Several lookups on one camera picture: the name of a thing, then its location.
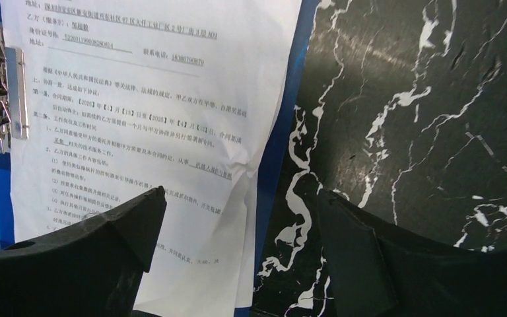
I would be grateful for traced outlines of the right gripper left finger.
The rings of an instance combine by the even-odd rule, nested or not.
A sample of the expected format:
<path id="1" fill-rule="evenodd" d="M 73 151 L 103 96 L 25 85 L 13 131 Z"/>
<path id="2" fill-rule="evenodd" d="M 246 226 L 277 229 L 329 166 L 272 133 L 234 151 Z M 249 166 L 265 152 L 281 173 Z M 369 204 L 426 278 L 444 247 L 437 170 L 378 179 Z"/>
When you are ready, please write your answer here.
<path id="1" fill-rule="evenodd" d="M 0 316 L 130 316 L 165 210 L 157 187 L 0 250 Z"/>

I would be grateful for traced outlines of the white paper sheet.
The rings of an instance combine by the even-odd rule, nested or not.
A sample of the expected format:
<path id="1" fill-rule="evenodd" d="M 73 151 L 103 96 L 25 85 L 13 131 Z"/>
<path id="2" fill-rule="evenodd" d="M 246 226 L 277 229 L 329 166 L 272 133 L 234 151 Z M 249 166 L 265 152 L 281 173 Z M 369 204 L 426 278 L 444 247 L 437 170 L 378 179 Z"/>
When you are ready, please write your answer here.
<path id="1" fill-rule="evenodd" d="M 28 137 L 11 143 L 16 241 L 162 186 L 138 310 L 252 303 L 257 171 L 299 1 L 2 1 L 24 56 Z"/>

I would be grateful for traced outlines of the blue plastic folder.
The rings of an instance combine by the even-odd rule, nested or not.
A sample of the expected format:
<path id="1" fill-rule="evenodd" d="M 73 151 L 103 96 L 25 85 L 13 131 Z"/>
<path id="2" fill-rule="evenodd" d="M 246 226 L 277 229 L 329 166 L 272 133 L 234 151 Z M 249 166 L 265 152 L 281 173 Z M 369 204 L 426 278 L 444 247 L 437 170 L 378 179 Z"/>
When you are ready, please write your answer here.
<path id="1" fill-rule="evenodd" d="M 2 1 L 0 1 L 0 23 L 2 24 L 3 27 L 3 21 L 1 16 L 1 2 Z M 296 93 L 298 92 L 300 85 L 302 63 L 306 53 L 306 44 L 308 42 L 308 35 L 312 27 L 311 18 L 315 11 L 316 6 L 315 1 L 299 1 L 299 2 L 301 3 L 301 8 L 288 58 L 283 97 L 281 100 L 279 112 L 275 118 L 273 128 L 271 130 L 269 139 L 263 152 L 259 169 L 257 171 L 257 187 L 256 187 L 257 195 L 255 199 L 256 205 L 254 214 L 255 253 L 254 253 L 252 303 L 247 307 L 236 308 L 233 316 L 247 316 L 249 314 L 250 310 L 254 306 L 253 304 L 255 293 L 254 285 L 261 279 L 258 267 L 259 264 L 261 263 L 261 253 L 263 250 L 263 243 L 265 242 L 265 238 L 267 236 L 267 229 L 269 226 L 272 204 L 277 197 L 277 184 L 279 182 L 279 176 L 281 173 L 281 168 L 283 166 L 283 159 L 285 155 L 285 149 L 287 146 L 287 133 L 290 127 L 290 121 L 292 119 L 292 107 L 294 105 L 294 98 L 296 96 Z M 11 151 L 10 151 L 9 153 L 0 154 L 0 250 L 4 250 L 18 242 L 19 241 L 15 240 L 14 234 L 13 206 L 11 200 Z M 135 306 L 135 303 L 133 305 L 133 310 L 130 316 L 159 316 L 150 312 L 138 310 Z"/>

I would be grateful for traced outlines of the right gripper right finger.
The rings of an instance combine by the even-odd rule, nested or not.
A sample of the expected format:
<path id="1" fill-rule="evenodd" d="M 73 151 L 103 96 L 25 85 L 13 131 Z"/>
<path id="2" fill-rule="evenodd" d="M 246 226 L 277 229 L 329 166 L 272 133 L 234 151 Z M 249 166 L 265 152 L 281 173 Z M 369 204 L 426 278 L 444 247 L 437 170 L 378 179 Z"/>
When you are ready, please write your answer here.
<path id="1" fill-rule="evenodd" d="M 329 190 L 317 210 L 338 316 L 507 316 L 507 250 L 425 238 Z"/>

